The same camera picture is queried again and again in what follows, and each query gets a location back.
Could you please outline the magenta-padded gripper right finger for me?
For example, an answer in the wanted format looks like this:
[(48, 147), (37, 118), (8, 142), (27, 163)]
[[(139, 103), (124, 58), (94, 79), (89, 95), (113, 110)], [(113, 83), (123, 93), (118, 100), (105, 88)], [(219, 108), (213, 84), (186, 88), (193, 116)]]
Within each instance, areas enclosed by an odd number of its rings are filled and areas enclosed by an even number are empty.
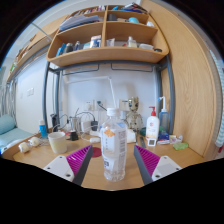
[(170, 157), (159, 157), (140, 146), (134, 146), (134, 156), (145, 185), (181, 170)]

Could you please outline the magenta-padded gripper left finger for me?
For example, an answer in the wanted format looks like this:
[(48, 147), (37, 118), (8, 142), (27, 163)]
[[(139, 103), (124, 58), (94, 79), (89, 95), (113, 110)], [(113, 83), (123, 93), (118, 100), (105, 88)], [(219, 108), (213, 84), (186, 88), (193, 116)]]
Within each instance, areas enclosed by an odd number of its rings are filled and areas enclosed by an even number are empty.
[(68, 156), (57, 156), (44, 167), (44, 170), (80, 186), (92, 155), (93, 147), (89, 145)]

